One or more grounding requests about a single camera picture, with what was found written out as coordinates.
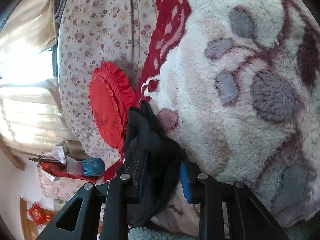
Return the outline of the black pants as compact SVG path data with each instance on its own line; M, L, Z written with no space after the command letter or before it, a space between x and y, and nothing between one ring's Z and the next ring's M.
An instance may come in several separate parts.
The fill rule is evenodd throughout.
M123 170L130 168L143 152L147 153L144 196L139 204L128 206L128 223L134 227L143 226L166 207L178 184L183 152L176 141L165 135L144 100L128 111Z

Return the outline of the red hanging bag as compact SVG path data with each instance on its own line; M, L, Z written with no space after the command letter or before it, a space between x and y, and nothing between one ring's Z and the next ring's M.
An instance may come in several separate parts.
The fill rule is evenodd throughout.
M45 172L55 177L79 179L79 180L89 181L91 183L96 183L99 179L99 177L97 176L86 177L82 175L73 175L71 173L68 173L67 168L63 164L40 162L39 166Z

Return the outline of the blue plastic bag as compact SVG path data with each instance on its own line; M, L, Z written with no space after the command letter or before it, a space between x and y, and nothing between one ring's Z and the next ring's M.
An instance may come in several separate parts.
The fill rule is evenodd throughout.
M89 158L81 161L83 174L86 177L102 176L105 172L105 163L101 158Z

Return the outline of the teal fluffy rug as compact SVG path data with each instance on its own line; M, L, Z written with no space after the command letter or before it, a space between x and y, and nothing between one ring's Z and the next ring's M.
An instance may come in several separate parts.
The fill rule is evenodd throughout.
M181 233L138 227L129 231L129 240L196 240L196 238Z

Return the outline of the clear plastic bag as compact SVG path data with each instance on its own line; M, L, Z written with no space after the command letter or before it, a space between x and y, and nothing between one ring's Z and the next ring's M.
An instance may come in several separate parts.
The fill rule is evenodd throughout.
M68 173L77 176L84 174L82 163L69 156L69 149L64 141L53 147L51 156L65 165Z

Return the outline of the red heart ruffled cushion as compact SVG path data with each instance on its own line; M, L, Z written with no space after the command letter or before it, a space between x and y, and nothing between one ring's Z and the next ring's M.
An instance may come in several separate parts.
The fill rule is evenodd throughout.
M103 140L123 155L128 109L134 91L127 75L114 63L95 69L89 84L89 100L96 127Z

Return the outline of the white red plush blanket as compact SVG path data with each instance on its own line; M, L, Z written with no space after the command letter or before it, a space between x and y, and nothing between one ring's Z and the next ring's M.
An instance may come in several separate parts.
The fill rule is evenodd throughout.
M202 172L319 239L319 24L303 0L157 0L136 88Z

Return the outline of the floral patterned quilt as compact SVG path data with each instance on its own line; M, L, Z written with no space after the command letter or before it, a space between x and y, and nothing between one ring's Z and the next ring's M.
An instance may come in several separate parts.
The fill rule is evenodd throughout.
M119 152L104 142L94 123L91 76L111 61L136 87L156 21L156 0L67 0L58 45L62 110L85 153L106 167L119 159Z

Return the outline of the grey folded cloth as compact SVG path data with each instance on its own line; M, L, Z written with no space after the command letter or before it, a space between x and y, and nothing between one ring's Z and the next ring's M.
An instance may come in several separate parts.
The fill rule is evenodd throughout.
M53 0L53 19L56 24L61 23L67 0Z

